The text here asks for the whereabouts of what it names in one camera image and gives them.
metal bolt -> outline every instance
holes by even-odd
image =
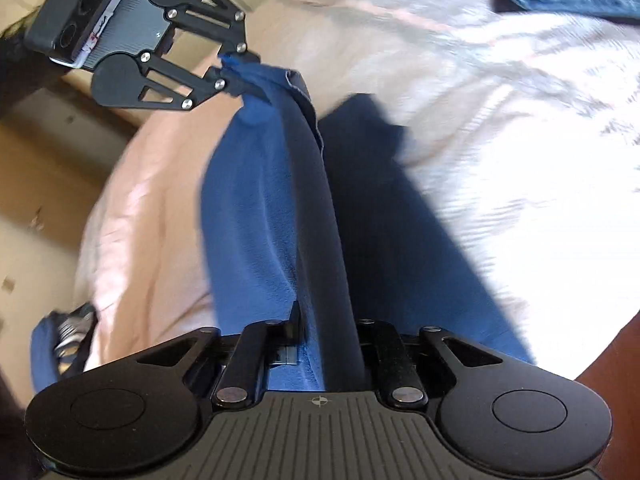
[[[412,386],[402,386],[402,388],[396,388],[391,393],[391,396],[398,402],[410,404],[412,402],[418,402],[424,399],[424,393],[418,388]]]
[[[216,397],[218,398],[218,400],[221,400],[222,402],[228,402],[229,404],[242,402],[247,398],[247,396],[248,394],[245,390],[236,386],[222,388],[218,393],[216,393]]]

mattress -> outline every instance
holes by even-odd
[[[637,29],[491,0],[268,0],[247,31],[320,116],[368,92],[407,127],[399,161],[540,367],[576,378],[638,312]],[[240,106],[154,113],[114,170],[82,244],[89,368],[215,324],[200,181]]]

pink blanket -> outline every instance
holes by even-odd
[[[200,179],[240,104],[221,95],[188,114],[156,112],[127,147],[100,208],[100,323],[87,369],[215,325],[200,251]]]

blue towel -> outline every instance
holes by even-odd
[[[245,94],[202,184],[202,233],[223,334],[289,319],[305,329],[301,364],[271,371],[270,389],[359,390],[365,370],[316,114],[295,72],[223,57],[264,92]]]
[[[315,111],[296,73],[231,57],[222,63],[262,89],[266,102],[244,95],[211,158],[202,232],[223,334],[288,319],[300,304],[300,364],[272,370],[270,389],[363,388],[354,314],[413,334],[440,324],[527,359],[392,161],[401,128],[386,124],[368,96],[356,96],[321,121],[323,162]]]

